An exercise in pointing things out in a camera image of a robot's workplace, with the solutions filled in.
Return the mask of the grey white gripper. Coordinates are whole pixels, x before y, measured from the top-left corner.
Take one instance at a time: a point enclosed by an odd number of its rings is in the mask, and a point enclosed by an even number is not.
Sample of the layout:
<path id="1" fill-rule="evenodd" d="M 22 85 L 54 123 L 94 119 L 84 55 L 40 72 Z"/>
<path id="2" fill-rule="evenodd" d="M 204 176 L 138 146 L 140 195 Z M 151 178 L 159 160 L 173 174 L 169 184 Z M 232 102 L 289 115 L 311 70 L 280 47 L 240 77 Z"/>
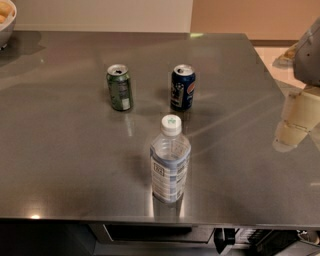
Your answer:
<path id="1" fill-rule="evenodd" d="M 320 18 L 298 41 L 293 70 L 297 80 L 309 85 L 285 94 L 273 141 L 278 152 L 295 149 L 320 124 Z"/>

